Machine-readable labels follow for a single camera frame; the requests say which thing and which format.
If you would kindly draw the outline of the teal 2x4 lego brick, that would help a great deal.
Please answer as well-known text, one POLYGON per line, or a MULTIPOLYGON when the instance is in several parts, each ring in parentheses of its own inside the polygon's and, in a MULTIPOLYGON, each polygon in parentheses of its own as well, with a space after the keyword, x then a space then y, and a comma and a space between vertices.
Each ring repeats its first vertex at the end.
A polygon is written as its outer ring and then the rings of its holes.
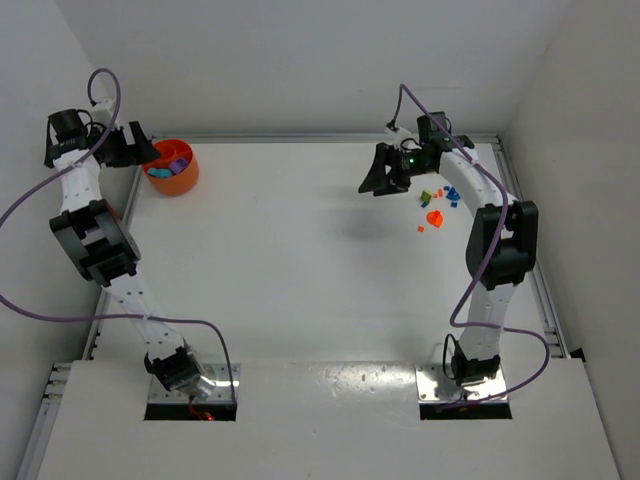
POLYGON ((169 169, 149 168, 147 174, 153 178, 166 179, 170 178, 173 173, 169 169))

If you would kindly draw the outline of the purple 2x4 lego brick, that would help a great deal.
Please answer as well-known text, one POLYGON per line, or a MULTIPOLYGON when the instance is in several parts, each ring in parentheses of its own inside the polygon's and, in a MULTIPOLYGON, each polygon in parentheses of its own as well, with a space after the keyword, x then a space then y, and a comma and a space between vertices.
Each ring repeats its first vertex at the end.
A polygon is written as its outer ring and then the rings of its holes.
POLYGON ((173 175, 179 175, 184 170, 186 170, 188 166, 189 166, 189 161, 183 157, 180 157, 173 160, 169 164, 168 169, 173 173, 173 175))

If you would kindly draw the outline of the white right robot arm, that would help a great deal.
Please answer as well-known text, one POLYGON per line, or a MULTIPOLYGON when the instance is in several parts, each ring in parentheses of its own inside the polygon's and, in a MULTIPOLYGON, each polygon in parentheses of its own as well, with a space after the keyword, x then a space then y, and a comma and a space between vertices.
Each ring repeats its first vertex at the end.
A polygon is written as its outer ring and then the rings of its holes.
POLYGON ((376 146, 358 188, 375 197, 405 193, 415 176, 437 173, 462 197, 473 217, 465 251, 471 284, 461 302, 469 307, 454 353, 445 366, 457 385, 494 377, 501 363, 500 337, 516 287, 536 263, 538 208, 520 201, 480 162, 474 143, 439 129, 444 113, 418 118, 418 133, 390 121, 390 143, 376 146))

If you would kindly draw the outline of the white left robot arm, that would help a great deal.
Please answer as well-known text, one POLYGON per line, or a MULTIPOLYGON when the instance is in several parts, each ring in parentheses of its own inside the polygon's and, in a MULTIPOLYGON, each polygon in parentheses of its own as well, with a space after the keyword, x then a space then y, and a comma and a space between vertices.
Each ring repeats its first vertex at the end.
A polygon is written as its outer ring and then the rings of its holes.
POLYGON ((59 174, 63 202, 49 225, 80 275, 115 299, 134 325, 146 346, 147 372, 165 390, 198 398, 205 395, 204 369, 184 336, 161 319, 139 248, 99 183, 104 167, 138 166, 159 156, 138 123, 119 121, 112 98, 89 110, 51 114, 44 164, 59 174))

